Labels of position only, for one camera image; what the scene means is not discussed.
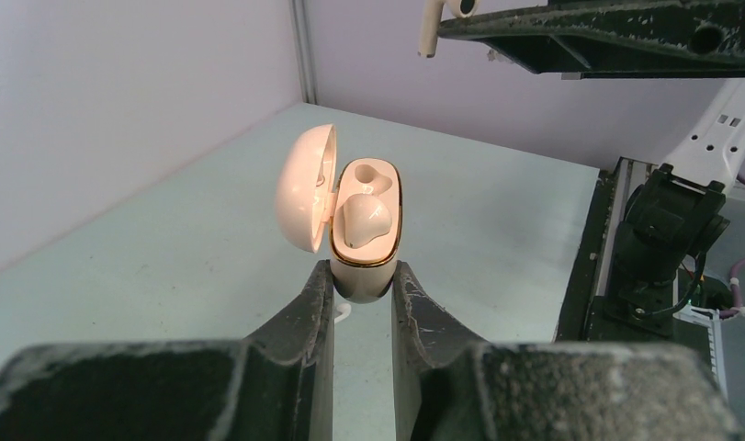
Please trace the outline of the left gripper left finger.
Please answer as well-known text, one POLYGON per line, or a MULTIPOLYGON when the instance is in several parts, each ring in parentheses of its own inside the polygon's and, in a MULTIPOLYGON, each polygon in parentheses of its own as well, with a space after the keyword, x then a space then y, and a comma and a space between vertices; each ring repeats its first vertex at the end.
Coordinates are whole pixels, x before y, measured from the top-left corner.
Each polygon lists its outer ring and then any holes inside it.
POLYGON ((0 440, 328 440, 333 275, 243 338, 33 345, 0 369, 0 440))

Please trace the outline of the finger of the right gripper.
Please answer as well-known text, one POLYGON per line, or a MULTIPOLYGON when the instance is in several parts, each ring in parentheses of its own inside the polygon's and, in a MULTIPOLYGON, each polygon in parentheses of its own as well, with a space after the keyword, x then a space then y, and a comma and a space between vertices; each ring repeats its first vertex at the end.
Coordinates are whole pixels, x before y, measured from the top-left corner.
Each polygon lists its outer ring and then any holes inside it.
POLYGON ((442 22, 532 74, 745 78, 745 1, 550 1, 442 22))

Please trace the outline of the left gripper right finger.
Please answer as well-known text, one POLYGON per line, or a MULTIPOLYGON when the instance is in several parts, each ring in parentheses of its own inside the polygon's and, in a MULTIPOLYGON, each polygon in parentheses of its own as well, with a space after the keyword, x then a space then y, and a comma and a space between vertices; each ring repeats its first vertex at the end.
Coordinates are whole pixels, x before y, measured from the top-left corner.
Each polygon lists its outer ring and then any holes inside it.
POLYGON ((411 267, 392 290, 400 440, 741 440, 696 352, 674 344, 498 344, 436 303, 411 267))

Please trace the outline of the beige earbud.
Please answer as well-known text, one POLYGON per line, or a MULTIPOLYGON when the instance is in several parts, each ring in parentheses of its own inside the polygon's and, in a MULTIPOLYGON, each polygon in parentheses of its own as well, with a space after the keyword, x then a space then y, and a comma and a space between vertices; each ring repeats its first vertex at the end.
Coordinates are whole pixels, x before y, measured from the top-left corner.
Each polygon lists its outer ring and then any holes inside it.
POLYGON ((478 8, 477 0, 425 0, 419 33, 418 55, 422 58, 435 56, 438 28, 447 9, 454 18, 468 18, 478 8))
POLYGON ((370 194, 354 194, 342 205, 344 244, 359 249, 390 232, 392 214, 382 200, 370 194))

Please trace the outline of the beige earbud charging case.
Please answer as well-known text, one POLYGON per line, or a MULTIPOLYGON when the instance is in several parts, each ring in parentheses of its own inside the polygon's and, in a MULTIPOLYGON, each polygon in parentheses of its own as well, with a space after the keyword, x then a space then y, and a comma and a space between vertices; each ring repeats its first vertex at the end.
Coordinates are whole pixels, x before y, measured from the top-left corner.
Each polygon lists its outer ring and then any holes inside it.
POLYGON ((275 208, 284 237, 310 253, 330 245, 337 292, 365 304, 382 298, 398 260, 402 225, 401 176, 394 164, 358 158, 337 167, 333 124, 294 141, 277 183, 275 208))

